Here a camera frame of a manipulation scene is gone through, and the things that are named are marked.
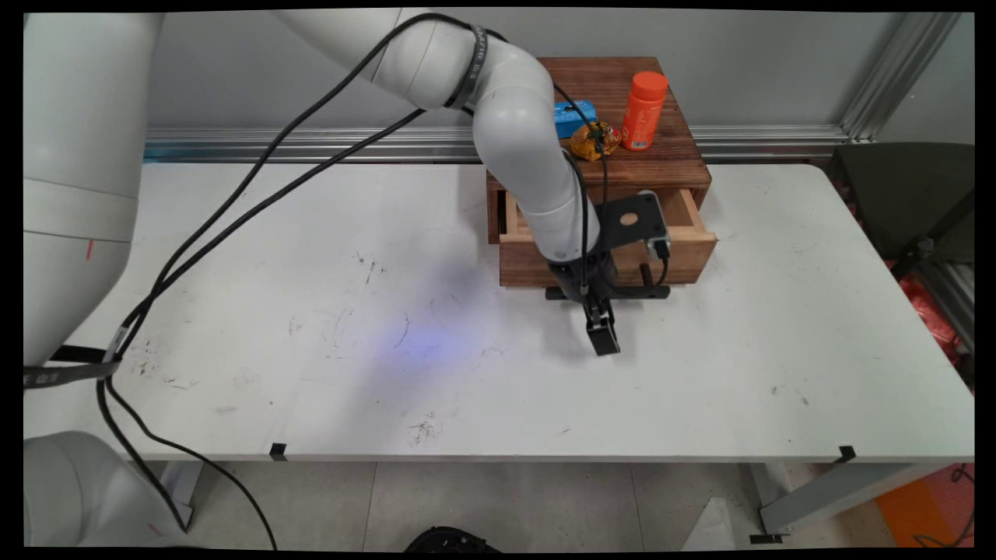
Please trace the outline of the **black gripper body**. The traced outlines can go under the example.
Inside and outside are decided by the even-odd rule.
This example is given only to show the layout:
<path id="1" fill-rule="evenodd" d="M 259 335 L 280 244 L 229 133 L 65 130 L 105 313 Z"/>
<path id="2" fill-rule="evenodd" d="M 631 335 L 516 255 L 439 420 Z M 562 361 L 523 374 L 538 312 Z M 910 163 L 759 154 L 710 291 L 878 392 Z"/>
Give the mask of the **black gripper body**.
<path id="1" fill-rule="evenodd" d="M 547 261 L 557 287 L 547 288 L 547 299 L 576 303 L 600 303 L 615 295 L 618 269 L 608 251 L 590 252 L 585 258 L 565 262 Z"/>

